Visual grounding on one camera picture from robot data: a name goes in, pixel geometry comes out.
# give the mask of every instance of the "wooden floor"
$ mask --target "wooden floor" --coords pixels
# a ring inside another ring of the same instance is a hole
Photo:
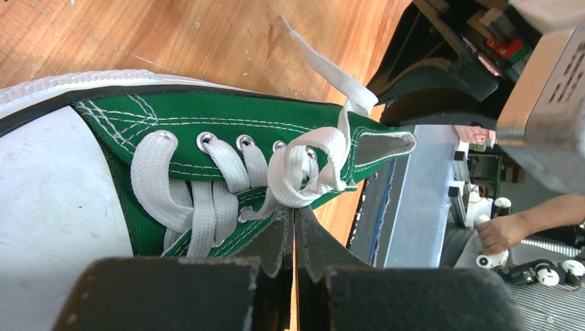
[[[143,68],[238,88],[343,103],[304,63],[281,22],[367,83],[409,0],[5,0],[0,88],[87,70]],[[359,193],[317,216],[347,241]]]

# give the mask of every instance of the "eyelet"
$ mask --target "eyelet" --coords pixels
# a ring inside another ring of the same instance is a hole
[[[236,138],[236,147],[238,151],[244,148],[244,146],[253,145],[256,146],[256,141],[252,139],[252,137],[248,136],[247,134],[241,134]]]
[[[307,147],[307,155],[308,155],[308,156],[309,156],[311,159],[313,159],[313,160],[315,160],[315,161],[317,160],[317,152],[315,152],[315,150],[313,150],[313,149],[312,149],[312,148],[310,148],[310,147]]]
[[[205,144],[209,143],[213,139],[217,139],[215,134],[213,134],[211,132],[201,132],[200,134],[197,135],[197,147],[203,153],[209,154],[209,153],[207,153],[207,149],[205,148]]]
[[[252,206],[251,205],[245,205],[242,209],[239,210],[239,215],[238,215],[238,223],[240,224],[244,224],[245,222],[247,222],[247,219],[242,219],[241,215],[248,210],[252,210]]]
[[[226,242],[226,240],[222,240],[221,243],[215,243],[215,241],[213,241],[213,243],[211,244],[212,248],[218,248],[219,246],[223,245],[224,242]]]
[[[286,143],[282,140],[276,140],[272,145],[272,152],[276,152],[277,149],[286,147]]]

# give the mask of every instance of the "green sneaker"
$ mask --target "green sneaker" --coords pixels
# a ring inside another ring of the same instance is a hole
[[[367,117],[372,93],[290,34],[345,106],[145,70],[0,90],[4,328],[50,327],[96,259],[229,256],[280,204],[316,208],[413,150]]]

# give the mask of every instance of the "shoelace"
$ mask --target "shoelace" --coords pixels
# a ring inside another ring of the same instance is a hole
[[[192,230],[188,257],[206,257],[211,248],[221,245],[233,233],[237,222],[261,220],[279,205],[302,208],[332,190],[343,191],[348,185],[341,180],[341,168],[350,147],[348,113],[368,116],[377,103],[376,96],[358,81],[329,61],[294,31],[282,17],[290,35],[302,48],[308,64],[331,85],[348,97],[337,127],[311,130],[287,144],[275,144],[268,165],[261,150],[249,136],[238,138],[238,152],[210,132],[197,137],[197,145],[209,154],[225,182],[191,181],[191,193],[185,181],[169,179],[170,160],[179,145],[176,136],[160,130],[147,134],[136,147],[130,167],[132,189],[144,210],[167,227],[165,250],[189,229]],[[319,171],[315,153],[307,146],[319,148],[327,155],[327,164]],[[238,211],[236,194],[250,188],[266,187],[264,204],[258,211]]]

